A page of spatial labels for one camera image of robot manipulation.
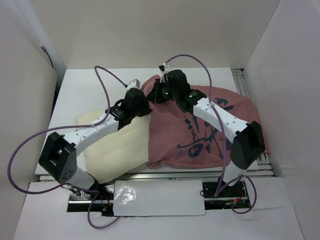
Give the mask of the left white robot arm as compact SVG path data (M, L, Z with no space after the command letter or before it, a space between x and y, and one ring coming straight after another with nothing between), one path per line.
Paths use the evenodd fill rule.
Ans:
M77 157L103 137L129 125L135 117L143 117L150 112L151 108L143 91L131 88L124 99L110 108L109 114L102 114L88 128L66 134L51 133L46 139L38 163L58 183L71 184L79 188L86 199L92 200L99 193L99 182L78 167Z

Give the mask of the red printed pillowcase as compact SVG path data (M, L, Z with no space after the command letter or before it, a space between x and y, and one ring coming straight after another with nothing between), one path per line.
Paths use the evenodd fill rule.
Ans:
M261 122L258 110L246 96L225 88L193 85L232 115L249 123ZM174 101L149 104L148 167L204 169L223 165L222 133L201 118L181 111Z

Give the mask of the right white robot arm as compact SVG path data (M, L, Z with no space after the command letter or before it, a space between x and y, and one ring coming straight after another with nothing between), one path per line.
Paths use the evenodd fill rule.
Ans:
M258 122L242 120L215 104L202 91L192 89L181 70L171 70L157 78L147 99L157 104L174 101L182 111L204 120L219 130L224 140L231 142L230 163L223 165L218 184L223 196L235 191L235 183L266 150Z

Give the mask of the cream yellow pillow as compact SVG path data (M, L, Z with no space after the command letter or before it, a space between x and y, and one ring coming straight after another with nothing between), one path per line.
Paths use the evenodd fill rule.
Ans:
M129 125L86 148L77 158L78 166L100 183L134 169L144 170L149 161L150 122L150 115L135 117Z

